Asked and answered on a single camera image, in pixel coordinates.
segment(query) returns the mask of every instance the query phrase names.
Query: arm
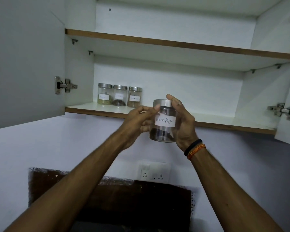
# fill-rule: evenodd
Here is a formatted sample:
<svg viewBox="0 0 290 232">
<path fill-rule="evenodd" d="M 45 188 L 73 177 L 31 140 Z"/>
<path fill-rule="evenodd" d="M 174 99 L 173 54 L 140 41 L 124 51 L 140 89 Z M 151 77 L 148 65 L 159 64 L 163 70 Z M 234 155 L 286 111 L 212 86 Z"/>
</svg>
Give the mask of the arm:
<svg viewBox="0 0 290 232">
<path fill-rule="evenodd" d="M 182 120 L 175 138 L 178 147 L 185 151 L 198 139 L 194 129 L 195 119 L 181 101 L 171 95 L 167 95 L 167 98 L 172 100 L 172 105 Z M 224 231 L 282 232 L 278 224 L 205 148 L 194 154 L 191 163 Z"/>
<path fill-rule="evenodd" d="M 142 132 L 149 131 L 148 119 L 159 109 L 160 106 L 141 106 L 132 110 L 115 133 L 36 200 L 5 232 L 67 231 L 117 155 Z"/>
</svg>

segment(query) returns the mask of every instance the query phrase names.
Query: stainless steel lid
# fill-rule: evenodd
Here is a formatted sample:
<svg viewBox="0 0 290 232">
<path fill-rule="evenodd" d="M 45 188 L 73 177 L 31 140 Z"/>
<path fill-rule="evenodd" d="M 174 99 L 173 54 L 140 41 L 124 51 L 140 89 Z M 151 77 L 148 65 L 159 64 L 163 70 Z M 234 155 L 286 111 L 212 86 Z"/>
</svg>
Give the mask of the stainless steel lid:
<svg viewBox="0 0 290 232">
<path fill-rule="evenodd" d="M 172 100 L 167 100 L 167 99 L 155 99 L 153 103 L 153 107 L 155 105 L 160 104 L 162 107 L 172 107 Z"/>
<path fill-rule="evenodd" d="M 110 85 L 110 84 L 104 84 L 104 83 L 99 83 L 99 84 L 98 84 L 98 87 L 100 87 L 100 88 L 111 89 L 111 88 L 113 88 L 113 85 Z"/>
<path fill-rule="evenodd" d="M 122 89 L 122 90 L 127 90 L 127 86 L 125 85 L 113 85 L 114 89 Z"/>
<path fill-rule="evenodd" d="M 132 86 L 130 86 L 129 87 L 129 90 L 131 90 L 131 91 L 137 91 L 137 92 L 142 92 L 142 88 L 140 88 L 140 87 L 132 87 Z"/>
</svg>

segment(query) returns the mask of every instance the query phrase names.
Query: hand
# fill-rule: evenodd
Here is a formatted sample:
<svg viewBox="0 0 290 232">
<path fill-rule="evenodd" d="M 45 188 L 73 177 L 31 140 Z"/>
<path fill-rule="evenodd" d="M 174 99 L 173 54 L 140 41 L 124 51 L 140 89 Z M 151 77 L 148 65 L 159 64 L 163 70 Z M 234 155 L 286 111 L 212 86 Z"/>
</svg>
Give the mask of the hand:
<svg viewBox="0 0 290 232">
<path fill-rule="evenodd" d="M 172 100 L 172 106 L 178 113 L 176 119 L 180 119 L 180 126 L 176 127 L 173 134 L 178 147 L 185 151 L 193 142 L 198 140 L 194 129 L 195 118 L 177 98 L 170 94 L 167 94 L 166 98 Z"/>
<path fill-rule="evenodd" d="M 127 149 L 132 146 L 141 133 L 150 131 L 152 116 L 160 110 L 160 104 L 155 107 L 139 106 L 129 112 L 128 117 L 124 120 L 116 133 L 123 140 L 123 148 Z"/>
</svg>

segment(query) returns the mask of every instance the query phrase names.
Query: black wristband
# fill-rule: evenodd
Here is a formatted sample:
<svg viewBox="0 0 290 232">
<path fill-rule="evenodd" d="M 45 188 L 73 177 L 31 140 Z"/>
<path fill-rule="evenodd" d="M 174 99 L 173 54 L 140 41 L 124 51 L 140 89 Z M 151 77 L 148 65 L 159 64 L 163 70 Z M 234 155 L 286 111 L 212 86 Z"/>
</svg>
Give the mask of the black wristband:
<svg viewBox="0 0 290 232">
<path fill-rule="evenodd" d="M 184 155 L 187 156 L 189 154 L 189 152 L 197 145 L 200 144 L 202 142 L 202 139 L 198 139 L 196 140 L 194 143 L 192 143 L 184 152 Z"/>
</svg>

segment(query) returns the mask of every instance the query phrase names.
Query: kitchen cabinet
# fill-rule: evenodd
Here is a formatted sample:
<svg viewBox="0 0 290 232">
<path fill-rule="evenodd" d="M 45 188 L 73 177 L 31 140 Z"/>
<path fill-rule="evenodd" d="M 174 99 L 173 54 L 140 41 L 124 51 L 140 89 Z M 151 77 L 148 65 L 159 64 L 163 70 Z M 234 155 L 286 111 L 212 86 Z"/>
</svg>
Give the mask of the kitchen cabinet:
<svg viewBox="0 0 290 232">
<path fill-rule="evenodd" d="M 200 1 L 0 0 L 0 128 L 125 118 L 97 104 L 109 83 L 142 87 L 147 106 L 172 94 L 196 126 L 290 143 L 290 0 Z"/>
</svg>

